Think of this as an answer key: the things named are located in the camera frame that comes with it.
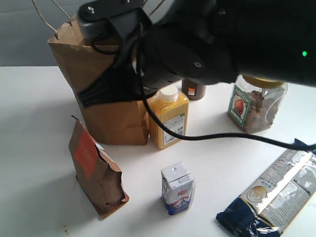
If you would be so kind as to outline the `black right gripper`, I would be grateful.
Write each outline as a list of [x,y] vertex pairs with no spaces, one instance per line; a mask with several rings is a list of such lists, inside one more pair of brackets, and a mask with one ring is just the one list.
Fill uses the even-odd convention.
[[[84,108],[147,99],[148,91],[143,84],[168,85],[183,78],[212,85],[233,83],[238,77],[230,50],[210,33],[204,19],[194,15],[163,17],[150,27],[141,43],[132,42],[128,50],[102,50],[95,41],[91,46],[114,59],[77,94]],[[141,60],[132,59],[140,55]]]

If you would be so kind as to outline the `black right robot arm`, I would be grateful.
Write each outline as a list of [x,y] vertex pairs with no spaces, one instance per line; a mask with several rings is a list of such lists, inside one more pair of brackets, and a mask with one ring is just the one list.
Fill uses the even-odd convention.
[[153,23],[143,0],[94,0],[78,10],[91,45],[114,61],[77,93],[84,107],[141,100],[180,79],[204,85],[239,75],[316,84],[313,0],[175,0]]

